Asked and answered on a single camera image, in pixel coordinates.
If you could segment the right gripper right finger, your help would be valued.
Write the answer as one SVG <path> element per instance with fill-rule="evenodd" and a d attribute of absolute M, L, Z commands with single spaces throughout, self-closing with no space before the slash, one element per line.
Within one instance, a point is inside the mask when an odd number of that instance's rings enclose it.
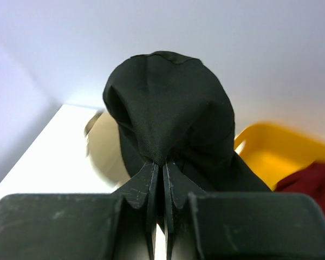
<path fill-rule="evenodd" d="M 168 259 L 325 259 L 325 216 L 301 193 L 206 192 L 163 168 Z"/>

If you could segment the beige baseball cap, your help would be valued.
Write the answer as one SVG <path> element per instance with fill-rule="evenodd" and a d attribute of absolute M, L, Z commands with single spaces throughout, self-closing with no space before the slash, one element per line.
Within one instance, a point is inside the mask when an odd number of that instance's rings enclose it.
<path fill-rule="evenodd" d="M 86 155 L 96 174 L 112 187 L 130 180 L 122 159 L 118 124 L 105 110 L 97 111 L 84 128 Z"/>

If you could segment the black bucket hat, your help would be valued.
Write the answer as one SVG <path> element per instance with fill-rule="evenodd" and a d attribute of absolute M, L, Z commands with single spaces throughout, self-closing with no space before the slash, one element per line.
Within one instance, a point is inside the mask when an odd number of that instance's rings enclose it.
<path fill-rule="evenodd" d="M 170 51 L 132 56 L 109 76 L 103 101 L 130 176 L 147 161 L 172 160 L 205 191 L 269 190 L 235 152 L 231 102 L 201 60 Z"/>

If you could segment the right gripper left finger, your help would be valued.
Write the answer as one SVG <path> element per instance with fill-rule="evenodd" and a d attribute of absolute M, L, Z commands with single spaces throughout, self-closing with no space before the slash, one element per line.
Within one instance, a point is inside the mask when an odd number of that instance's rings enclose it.
<path fill-rule="evenodd" d="M 0 200 L 0 259 L 153 259 L 159 168 L 111 194 L 11 194 Z"/>

